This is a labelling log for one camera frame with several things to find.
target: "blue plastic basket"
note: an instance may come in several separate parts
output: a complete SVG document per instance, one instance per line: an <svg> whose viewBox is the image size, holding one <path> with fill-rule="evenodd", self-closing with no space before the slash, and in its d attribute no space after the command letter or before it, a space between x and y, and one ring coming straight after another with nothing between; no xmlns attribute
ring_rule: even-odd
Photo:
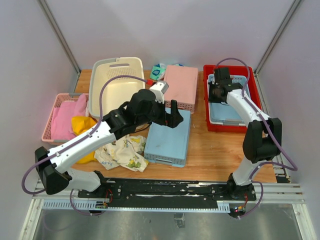
<svg viewBox="0 0 320 240"><path fill-rule="evenodd" d="M234 75L232 82L240 83L242 86L247 81L245 76ZM215 82L215 75L208 75L208 83ZM250 97L249 89L245 89L246 93ZM236 110L226 103L214 103L209 102L209 115L211 124L229 125L229 126L245 126L239 114Z"/></svg>
<svg viewBox="0 0 320 240"><path fill-rule="evenodd" d="M179 113L183 117L183 122L175 128L160 126L156 123L150 126L144 157L151 163L180 168L186 165L191 112L179 109Z"/></svg>

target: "cream laundry basket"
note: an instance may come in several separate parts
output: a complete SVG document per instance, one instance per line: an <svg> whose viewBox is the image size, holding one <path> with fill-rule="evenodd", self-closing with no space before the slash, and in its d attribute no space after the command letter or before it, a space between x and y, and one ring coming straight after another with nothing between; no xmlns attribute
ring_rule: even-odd
<svg viewBox="0 0 320 240"><path fill-rule="evenodd" d="M93 65L89 89L89 112L92 117L98 119L100 116L99 96L103 85L109 79L119 75L131 75L144 79L141 60L138 57L119 57L100 60ZM102 115L130 101L134 93L145 87L143 81L129 77L113 80L103 91Z"/></svg>

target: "metal floor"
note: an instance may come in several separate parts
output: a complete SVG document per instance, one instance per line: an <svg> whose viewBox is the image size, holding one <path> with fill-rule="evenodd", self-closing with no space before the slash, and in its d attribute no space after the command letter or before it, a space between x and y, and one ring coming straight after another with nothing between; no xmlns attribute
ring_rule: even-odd
<svg viewBox="0 0 320 240"><path fill-rule="evenodd" d="M42 210L34 240L301 240L291 204L262 204L236 220L227 213L107 211L82 216L74 210Z"/></svg>

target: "patterned cloth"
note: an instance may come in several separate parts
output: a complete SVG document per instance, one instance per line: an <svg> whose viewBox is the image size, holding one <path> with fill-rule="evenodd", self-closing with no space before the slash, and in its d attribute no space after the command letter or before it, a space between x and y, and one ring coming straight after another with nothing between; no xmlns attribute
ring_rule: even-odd
<svg viewBox="0 0 320 240"><path fill-rule="evenodd" d="M107 170L122 166L135 172L143 172L149 163L140 155L144 152L145 146L145 137L127 135L98 148L94 158Z"/></svg>

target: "teal package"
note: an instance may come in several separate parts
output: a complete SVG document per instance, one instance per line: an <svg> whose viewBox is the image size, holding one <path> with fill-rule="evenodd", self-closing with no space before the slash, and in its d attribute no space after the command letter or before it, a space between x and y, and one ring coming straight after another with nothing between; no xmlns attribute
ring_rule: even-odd
<svg viewBox="0 0 320 240"><path fill-rule="evenodd" d="M166 69L160 67L160 65L155 65L152 67L150 78L153 80L160 80L165 75Z"/></svg>

